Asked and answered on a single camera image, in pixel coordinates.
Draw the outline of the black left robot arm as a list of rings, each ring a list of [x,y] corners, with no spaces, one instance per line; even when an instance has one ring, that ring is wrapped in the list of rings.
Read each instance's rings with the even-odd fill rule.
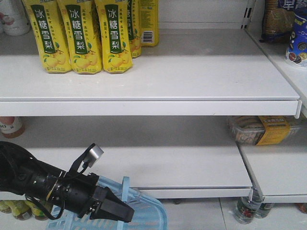
[[[47,201],[71,211],[79,218],[85,214],[90,219],[111,219],[131,222],[134,209],[115,196],[108,187],[99,186],[99,176],[83,171],[101,157],[103,151],[91,144],[72,164],[69,171],[42,162],[21,146],[1,141],[0,143],[0,190],[25,196],[49,219],[55,219],[39,203]]]

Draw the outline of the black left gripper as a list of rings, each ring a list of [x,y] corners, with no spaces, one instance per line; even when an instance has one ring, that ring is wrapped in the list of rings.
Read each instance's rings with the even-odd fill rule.
[[[90,214],[90,219],[131,222],[134,209],[109,187],[98,186],[97,182],[96,174],[61,177],[48,192],[47,201],[77,214],[79,218]]]

